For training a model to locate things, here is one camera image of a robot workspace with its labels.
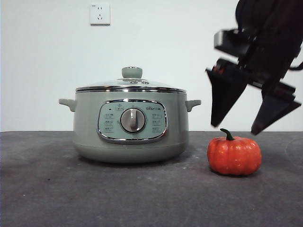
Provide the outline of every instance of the wall socket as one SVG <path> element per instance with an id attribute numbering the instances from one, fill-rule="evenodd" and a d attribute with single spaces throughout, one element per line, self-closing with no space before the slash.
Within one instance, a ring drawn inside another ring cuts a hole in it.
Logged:
<path id="1" fill-rule="evenodd" d="M 92 4 L 89 9 L 90 25 L 110 25 L 110 5 Z"/>

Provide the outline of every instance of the pot handle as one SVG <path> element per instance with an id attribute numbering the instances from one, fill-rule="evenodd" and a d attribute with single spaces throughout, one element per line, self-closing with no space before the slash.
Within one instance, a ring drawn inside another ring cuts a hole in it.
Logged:
<path id="1" fill-rule="evenodd" d="M 185 101 L 187 112 L 191 112 L 191 109 L 196 105 L 201 105 L 201 100 L 197 99 L 197 100 Z"/>
<path id="2" fill-rule="evenodd" d="M 75 112 L 75 109 L 76 109 L 76 101 L 75 100 L 60 98 L 59 99 L 59 104 L 66 105 L 70 108 L 70 110 L 72 112 Z"/>

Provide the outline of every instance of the pumpkin stem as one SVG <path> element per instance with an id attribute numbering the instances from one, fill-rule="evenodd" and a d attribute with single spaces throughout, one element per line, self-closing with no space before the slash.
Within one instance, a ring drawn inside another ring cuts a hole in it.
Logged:
<path id="1" fill-rule="evenodd" d="M 235 138 L 231 135 L 231 133 L 227 129 L 220 129 L 220 130 L 226 133 L 227 140 L 235 140 Z"/>

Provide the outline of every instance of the silver knob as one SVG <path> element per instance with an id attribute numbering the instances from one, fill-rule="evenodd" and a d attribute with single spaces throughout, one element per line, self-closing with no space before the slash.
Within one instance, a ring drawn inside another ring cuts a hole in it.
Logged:
<path id="1" fill-rule="evenodd" d="M 127 132 L 139 132 L 144 128 L 145 116 L 135 108 L 125 110 L 121 116 L 121 125 Z"/>

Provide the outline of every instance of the orange pumpkin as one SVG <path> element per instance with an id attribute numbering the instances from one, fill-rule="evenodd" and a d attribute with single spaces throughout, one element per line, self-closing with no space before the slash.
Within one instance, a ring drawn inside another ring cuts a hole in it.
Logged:
<path id="1" fill-rule="evenodd" d="M 214 138 L 207 149 L 210 167 L 224 175 L 249 175 L 261 165 L 261 150 L 251 139 L 233 137 L 226 129 L 225 137 Z"/>

